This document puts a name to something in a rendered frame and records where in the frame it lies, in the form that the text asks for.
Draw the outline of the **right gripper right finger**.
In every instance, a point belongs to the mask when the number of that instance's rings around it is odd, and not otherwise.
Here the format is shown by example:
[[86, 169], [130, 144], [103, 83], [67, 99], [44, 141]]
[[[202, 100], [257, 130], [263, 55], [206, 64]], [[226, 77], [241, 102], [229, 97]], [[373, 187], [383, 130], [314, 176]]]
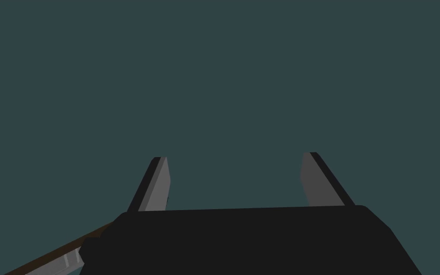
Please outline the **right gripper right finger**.
[[316, 152], [303, 154], [301, 183], [309, 207], [354, 206], [354, 201]]

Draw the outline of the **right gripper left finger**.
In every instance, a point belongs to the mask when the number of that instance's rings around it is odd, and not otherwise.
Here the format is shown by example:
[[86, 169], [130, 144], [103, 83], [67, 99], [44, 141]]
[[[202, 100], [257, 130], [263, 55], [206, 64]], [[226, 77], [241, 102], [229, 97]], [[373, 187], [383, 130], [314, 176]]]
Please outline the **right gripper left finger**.
[[154, 157], [127, 209], [128, 212], [164, 211], [171, 178], [166, 157]]

